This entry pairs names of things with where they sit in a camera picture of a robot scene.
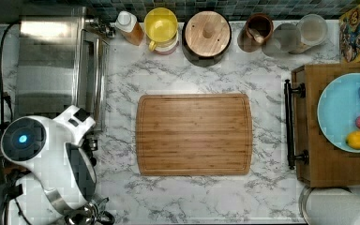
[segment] marble countertop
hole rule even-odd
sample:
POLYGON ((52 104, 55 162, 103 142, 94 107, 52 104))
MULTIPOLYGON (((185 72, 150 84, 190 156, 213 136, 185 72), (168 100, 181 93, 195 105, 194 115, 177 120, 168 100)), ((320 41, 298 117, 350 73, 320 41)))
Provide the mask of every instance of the marble countertop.
POLYGON ((110 198, 107 208, 118 223, 305 222, 298 208, 304 185, 286 159, 283 84, 294 68, 339 61, 338 22, 328 21, 329 37, 321 46, 281 58, 265 56, 261 50, 243 52, 236 42, 243 24, 231 22, 231 46, 211 67, 189 63, 181 46, 170 55, 158 55, 148 51, 145 39, 133 46, 118 34, 111 42, 106 127, 98 140, 96 169, 97 192, 110 198), (141 176, 135 147, 139 98, 211 93, 249 97, 253 121, 249 173, 141 176))

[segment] plate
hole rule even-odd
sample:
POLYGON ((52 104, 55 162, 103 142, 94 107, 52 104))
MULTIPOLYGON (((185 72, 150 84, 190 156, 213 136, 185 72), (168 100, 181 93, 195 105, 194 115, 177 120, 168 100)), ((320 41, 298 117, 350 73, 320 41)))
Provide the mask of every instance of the plate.
POLYGON ((349 133, 358 130, 355 119, 360 115, 360 73, 349 73, 334 79, 323 90, 318 102, 318 122, 323 135, 341 150, 360 153, 346 144, 349 133))

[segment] blue light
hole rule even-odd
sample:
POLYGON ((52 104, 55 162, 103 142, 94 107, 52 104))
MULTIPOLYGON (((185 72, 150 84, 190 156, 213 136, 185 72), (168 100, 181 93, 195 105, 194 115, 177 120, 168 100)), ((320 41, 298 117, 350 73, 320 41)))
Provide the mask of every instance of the blue light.
POLYGON ((19 143, 25 143, 25 142, 27 142, 27 136, 26 135, 20 136, 19 143))

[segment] yellow container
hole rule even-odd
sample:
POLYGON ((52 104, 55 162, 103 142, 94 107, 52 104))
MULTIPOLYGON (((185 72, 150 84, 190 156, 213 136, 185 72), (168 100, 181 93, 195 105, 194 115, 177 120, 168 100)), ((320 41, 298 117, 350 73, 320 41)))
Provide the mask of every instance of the yellow container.
POLYGON ((169 46, 175 41, 177 18, 167 8, 157 7, 145 16, 144 27, 151 40, 148 49, 153 51, 157 46, 169 46))

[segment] stainless steel toaster oven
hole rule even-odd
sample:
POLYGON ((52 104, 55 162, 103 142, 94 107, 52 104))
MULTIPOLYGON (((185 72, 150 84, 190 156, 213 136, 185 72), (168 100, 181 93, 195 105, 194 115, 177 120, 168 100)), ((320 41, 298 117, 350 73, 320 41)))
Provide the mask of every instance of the stainless steel toaster oven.
POLYGON ((65 12, 22 16, 15 117, 54 118, 76 105, 101 131, 112 30, 86 7, 65 12))

